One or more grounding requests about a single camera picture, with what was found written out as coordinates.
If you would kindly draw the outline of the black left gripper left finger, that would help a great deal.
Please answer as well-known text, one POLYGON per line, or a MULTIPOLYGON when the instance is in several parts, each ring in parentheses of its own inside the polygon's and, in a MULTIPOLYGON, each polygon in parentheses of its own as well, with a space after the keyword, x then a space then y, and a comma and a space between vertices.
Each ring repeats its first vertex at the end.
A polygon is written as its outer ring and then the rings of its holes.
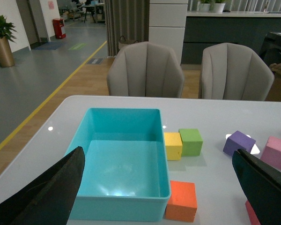
POLYGON ((0 203, 0 225, 65 225, 85 166, 78 146, 20 191, 0 203))

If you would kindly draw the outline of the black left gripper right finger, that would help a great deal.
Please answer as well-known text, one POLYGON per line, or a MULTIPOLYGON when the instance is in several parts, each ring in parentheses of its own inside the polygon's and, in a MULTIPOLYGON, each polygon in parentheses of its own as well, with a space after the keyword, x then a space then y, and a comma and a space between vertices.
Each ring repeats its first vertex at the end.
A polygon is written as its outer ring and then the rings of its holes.
POLYGON ((262 225, 281 225, 281 172, 238 149, 232 165, 241 188, 262 225))

